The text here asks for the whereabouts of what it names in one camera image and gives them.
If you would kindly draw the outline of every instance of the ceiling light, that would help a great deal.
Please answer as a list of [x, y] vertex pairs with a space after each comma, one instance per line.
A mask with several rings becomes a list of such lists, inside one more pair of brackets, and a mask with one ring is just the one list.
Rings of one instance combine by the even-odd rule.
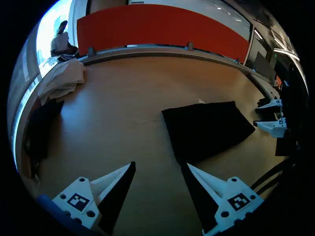
[[257, 30], [254, 30], [254, 31], [255, 31], [255, 33], [258, 35], [258, 37], [259, 37], [260, 39], [263, 39], [262, 36], [258, 33]]
[[286, 47], [286, 46], [284, 46], [284, 45], [283, 45], [283, 43], [282, 43], [282, 42], [280, 42], [280, 40], [279, 40], [279, 39], [275, 38], [274, 40], [275, 40], [275, 41], [276, 41], [276, 42], [277, 42], [277, 43], [278, 43], [278, 44], [279, 44], [279, 45], [280, 45], [280, 46], [281, 46], [284, 50], [288, 50], [288, 49], [287, 49], [287, 47]]
[[[275, 40], [284, 50], [287, 50], [287, 47], [284, 46], [284, 45], [279, 41], [279, 39], [277, 39], [277, 38], [275, 37], [274, 40]], [[301, 74], [301, 76], [302, 76], [303, 82], [304, 82], [305, 87], [306, 87], [306, 90], [307, 90], [307, 92], [308, 92], [308, 86], [307, 86], [307, 83], [306, 83], [305, 75], [304, 75], [304, 73], [303, 73], [303, 70], [302, 70], [300, 64], [295, 60], [295, 57], [293, 57], [292, 55], [289, 55], [289, 54], [288, 54], [288, 56], [289, 56], [289, 57], [291, 58], [291, 60], [294, 62], [295, 66], [298, 68], [298, 71], [300, 72], [300, 74]]]
[[300, 60], [300, 58], [296, 54], [294, 54], [293, 52], [287, 51], [287, 50], [283, 50], [283, 49], [280, 49], [280, 48], [275, 48], [274, 52], [280, 52], [280, 53], [289, 55], [289, 56], [295, 58], [298, 61]]

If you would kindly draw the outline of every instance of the white towel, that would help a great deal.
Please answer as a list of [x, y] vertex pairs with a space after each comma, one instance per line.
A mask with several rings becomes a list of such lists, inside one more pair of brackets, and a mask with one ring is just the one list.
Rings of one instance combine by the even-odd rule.
[[59, 98], [73, 92], [78, 83], [84, 83], [85, 67], [77, 59], [57, 64], [41, 81], [38, 96], [44, 105], [48, 98]]

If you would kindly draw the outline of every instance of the red panel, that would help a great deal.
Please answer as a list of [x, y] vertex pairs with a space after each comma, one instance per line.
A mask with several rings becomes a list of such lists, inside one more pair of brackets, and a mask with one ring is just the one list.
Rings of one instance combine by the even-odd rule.
[[178, 7], [139, 4], [114, 7], [78, 20], [80, 54], [128, 44], [172, 44], [218, 53], [244, 62], [249, 42], [225, 25]]

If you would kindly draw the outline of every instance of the black cloth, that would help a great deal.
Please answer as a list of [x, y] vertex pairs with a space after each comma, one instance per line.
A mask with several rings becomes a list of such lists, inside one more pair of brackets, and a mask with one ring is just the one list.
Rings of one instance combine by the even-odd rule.
[[37, 174], [39, 162], [47, 157], [49, 129], [54, 118], [60, 113], [63, 101], [55, 99], [35, 109], [28, 121], [24, 149], [31, 160], [31, 177]]
[[255, 131], [234, 101], [171, 108], [162, 114], [180, 165], [212, 157]]

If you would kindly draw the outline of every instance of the glass window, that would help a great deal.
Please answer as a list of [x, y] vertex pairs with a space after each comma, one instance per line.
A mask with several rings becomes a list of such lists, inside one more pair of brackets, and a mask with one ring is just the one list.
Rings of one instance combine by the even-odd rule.
[[46, 12], [39, 24], [36, 39], [36, 53], [42, 77], [57, 64], [56, 58], [50, 56], [50, 42], [55, 37], [60, 23], [64, 20], [68, 20], [71, 2], [72, 0], [58, 1]]

